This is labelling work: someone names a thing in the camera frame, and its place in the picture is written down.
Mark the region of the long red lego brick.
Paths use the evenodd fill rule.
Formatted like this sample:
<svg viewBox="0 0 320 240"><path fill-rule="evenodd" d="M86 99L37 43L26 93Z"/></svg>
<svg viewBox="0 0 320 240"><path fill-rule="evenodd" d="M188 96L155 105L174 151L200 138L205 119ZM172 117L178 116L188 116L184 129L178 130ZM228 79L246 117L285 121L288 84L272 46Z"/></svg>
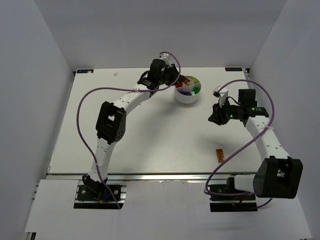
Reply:
<svg viewBox="0 0 320 240"><path fill-rule="evenodd" d="M183 86L183 84L182 83L179 83L179 84L177 84L175 87L176 88L181 88Z"/></svg>

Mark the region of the purple lego brick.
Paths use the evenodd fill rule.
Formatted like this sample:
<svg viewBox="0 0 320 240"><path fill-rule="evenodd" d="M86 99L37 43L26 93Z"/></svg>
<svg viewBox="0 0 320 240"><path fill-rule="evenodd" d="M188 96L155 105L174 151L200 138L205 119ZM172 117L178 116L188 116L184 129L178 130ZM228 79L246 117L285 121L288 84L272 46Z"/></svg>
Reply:
<svg viewBox="0 0 320 240"><path fill-rule="evenodd" d="M192 92L191 91L180 91L179 93L182 94L182 95L185 95L185 96L192 96Z"/></svg>

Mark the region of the small green lego brick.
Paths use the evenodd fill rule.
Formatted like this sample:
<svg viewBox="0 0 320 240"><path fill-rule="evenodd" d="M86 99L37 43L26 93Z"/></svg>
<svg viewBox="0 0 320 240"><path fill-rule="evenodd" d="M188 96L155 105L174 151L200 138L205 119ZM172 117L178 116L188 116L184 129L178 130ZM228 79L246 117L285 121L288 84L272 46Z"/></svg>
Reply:
<svg viewBox="0 0 320 240"><path fill-rule="evenodd" d="M197 95L200 91L201 91L200 87L194 87L191 93L194 96L194 95Z"/></svg>

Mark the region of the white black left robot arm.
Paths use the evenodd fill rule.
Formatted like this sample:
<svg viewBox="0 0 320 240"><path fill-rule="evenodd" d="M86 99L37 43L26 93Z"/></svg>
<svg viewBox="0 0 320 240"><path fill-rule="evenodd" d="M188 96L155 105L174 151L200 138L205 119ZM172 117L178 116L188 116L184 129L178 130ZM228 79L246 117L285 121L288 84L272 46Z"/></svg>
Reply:
<svg viewBox="0 0 320 240"><path fill-rule="evenodd" d="M126 94L114 102L102 103L95 125L97 147L93 153L93 164L88 174L82 177L84 186L94 199L102 199L109 191L106 187L108 167L117 142L125 134L128 114L160 91L160 86L170 87L181 77L169 55L162 54L152 61L134 88L126 90Z"/></svg>

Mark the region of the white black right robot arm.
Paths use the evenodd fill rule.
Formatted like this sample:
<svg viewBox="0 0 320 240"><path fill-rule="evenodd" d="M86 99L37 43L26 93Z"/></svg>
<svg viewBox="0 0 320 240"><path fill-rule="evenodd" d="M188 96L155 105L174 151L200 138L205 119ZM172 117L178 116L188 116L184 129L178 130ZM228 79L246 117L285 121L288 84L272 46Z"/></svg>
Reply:
<svg viewBox="0 0 320 240"><path fill-rule="evenodd" d="M255 194L258 198L294 199L302 176L303 164L292 158L282 147L271 119L264 107L257 105L254 89L240 89L235 105L230 104L229 91L217 87L213 92L218 98L209 121L219 126L230 120L239 120L251 134L261 158L255 174L236 174L227 179L227 187L220 196Z"/></svg>

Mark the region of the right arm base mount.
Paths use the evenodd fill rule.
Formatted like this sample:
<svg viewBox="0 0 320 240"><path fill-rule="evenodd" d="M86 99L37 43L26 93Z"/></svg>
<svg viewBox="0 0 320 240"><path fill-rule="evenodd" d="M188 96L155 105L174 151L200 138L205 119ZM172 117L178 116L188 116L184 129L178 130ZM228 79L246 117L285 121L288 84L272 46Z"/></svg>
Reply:
<svg viewBox="0 0 320 240"><path fill-rule="evenodd" d="M235 181L232 176L229 176L225 183L210 183L208 190L218 194L211 194L204 189L204 193L209 196L209 206L212 213L258 211L255 195L252 193L244 195L245 191L235 189Z"/></svg>

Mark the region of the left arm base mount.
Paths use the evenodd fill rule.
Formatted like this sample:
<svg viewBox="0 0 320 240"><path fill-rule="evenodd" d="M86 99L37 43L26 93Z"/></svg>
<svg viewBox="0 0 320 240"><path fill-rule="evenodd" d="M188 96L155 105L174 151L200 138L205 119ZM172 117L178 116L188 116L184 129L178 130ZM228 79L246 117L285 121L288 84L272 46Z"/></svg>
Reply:
<svg viewBox="0 0 320 240"><path fill-rule="evenodd" d="M87 210L120 210L126 198L126 186L107 184L92 180L88 175L82 176L78 184L74 209Z"/></svg>

